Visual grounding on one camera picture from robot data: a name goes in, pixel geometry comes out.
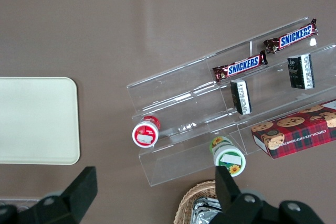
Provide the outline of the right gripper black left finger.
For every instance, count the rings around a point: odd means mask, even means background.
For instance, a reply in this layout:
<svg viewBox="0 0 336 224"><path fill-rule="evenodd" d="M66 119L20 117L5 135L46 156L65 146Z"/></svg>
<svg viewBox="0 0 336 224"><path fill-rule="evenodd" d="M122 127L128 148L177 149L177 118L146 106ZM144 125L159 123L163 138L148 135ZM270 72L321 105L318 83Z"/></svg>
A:
<svg viewBox="0 0 336 224"><path fill-rule="evenodd" d="M88 166L59 195L41 199L19 213L20 223L80 223L98 192L97 173Z"/></svg>

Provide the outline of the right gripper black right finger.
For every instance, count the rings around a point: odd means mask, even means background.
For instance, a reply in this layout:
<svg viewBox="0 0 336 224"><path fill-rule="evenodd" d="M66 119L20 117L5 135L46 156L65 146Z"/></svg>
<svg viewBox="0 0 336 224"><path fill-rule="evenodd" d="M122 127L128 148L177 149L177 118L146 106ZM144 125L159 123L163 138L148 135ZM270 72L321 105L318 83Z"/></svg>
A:
<svg viewBox="0 0 336 224"><path fill-rule="evenodd" d="M212 223L254 223L261 216L263 201L250 193L242 193L224 166L215 170L215 189L222 212Z"/></svg>

